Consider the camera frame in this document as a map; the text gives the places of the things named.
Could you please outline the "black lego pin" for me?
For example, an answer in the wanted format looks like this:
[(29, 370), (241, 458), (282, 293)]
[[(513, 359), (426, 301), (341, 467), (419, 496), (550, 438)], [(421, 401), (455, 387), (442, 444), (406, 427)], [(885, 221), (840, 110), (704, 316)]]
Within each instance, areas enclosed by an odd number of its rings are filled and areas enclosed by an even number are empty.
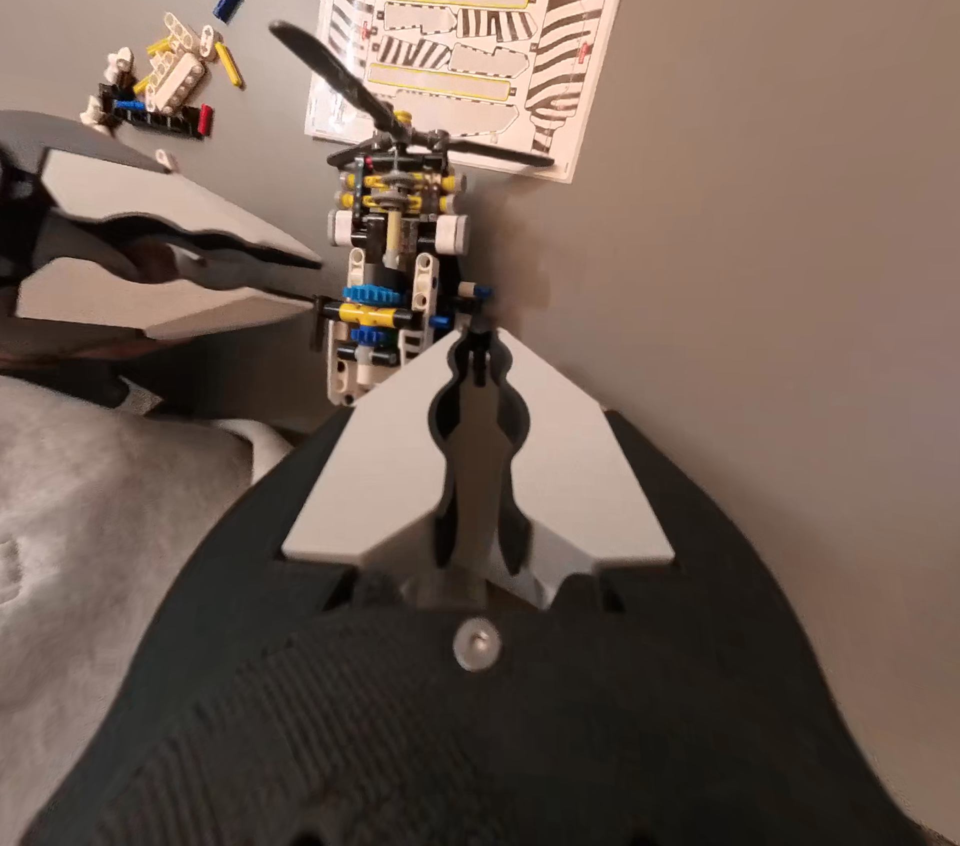
[(493, 326), (482, 324), (471, 327), (467, 334), (468, 365), (475, 388), (483, 388), (487, 383), (489, 357), (497, 331)]

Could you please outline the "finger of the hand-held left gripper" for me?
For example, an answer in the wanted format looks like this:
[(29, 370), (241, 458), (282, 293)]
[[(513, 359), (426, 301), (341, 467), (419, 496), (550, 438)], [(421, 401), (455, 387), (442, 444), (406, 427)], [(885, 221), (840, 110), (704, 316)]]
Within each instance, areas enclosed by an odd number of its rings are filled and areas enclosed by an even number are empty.
[(64, 216), (114, 242), (153, 237), (269, 264), (307, 269), (322, 264), (292, 235), (180, 173), (51, 151), (40, 180)]
[(59, 256), (15, 288), (23, 319), (135, 331), (158, 341), (242, 331), (309, 312), (317, 254), (312, 251), (203, 249), (143, 244), (136, 278), (93, 259)]

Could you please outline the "lego propeller plane model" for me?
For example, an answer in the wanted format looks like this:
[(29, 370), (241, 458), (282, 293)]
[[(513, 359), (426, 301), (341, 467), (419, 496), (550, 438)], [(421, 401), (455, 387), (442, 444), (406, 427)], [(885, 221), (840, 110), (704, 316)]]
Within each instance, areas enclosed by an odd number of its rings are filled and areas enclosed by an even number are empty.
[(327, 159), (341, 187), (327, 223), (332, 246), (348, 249), (345, 283), (324, 314), (327, 396), (352, 408), (440, 338), (469, 328), (492, 290), (460, 275), (469, 217), (456, 210), (462, 177), (450, 154), (523, 168), (549, 156), (496, 148), (444, 130), (421, 131), (412, 116), (375, 96), (334, 52), (285, 20), (272, 36), (347, 104), (371, 119), (371, 135)]

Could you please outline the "pile of loose lego pieces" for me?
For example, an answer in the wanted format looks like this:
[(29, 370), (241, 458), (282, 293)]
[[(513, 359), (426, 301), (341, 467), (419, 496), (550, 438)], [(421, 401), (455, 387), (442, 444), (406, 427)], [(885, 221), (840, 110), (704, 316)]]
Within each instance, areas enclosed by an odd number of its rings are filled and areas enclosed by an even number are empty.
[(223, 36), (244, 0), (218, 0), (214, 22), (196, 28), (174, 12), (163, 13), (163, 36), (146, 48), (147, 67), (138, 72), (134, 51), (120, 47), (106, 55), (97, 88), (78, 121), (112, 139), (124, 124), (166, 139), (208, 140), (215, 110), (204, 101), (210, 72), (219, 68), (237, 91), (246, 80)]

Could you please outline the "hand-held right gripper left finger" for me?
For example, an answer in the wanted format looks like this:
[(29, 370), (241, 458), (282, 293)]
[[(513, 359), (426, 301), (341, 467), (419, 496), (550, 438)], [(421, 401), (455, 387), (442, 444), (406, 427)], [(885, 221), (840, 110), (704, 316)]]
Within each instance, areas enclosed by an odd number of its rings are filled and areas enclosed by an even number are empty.
[(431, 409), (454, 381), (452, 332), (364, 396), (282, 544), (305, 562), (431, 562), (447, 458)]

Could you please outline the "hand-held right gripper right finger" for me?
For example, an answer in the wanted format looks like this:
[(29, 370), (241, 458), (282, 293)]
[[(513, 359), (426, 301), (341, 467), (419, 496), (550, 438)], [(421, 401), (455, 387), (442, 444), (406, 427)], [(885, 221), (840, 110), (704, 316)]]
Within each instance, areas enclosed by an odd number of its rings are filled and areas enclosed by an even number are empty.
[(674, 549), (599, 402), (504, 328), (490, 339), (488, 375), (509, 444), (490, 581), (552, 602), (570, 576), (671, 564)]

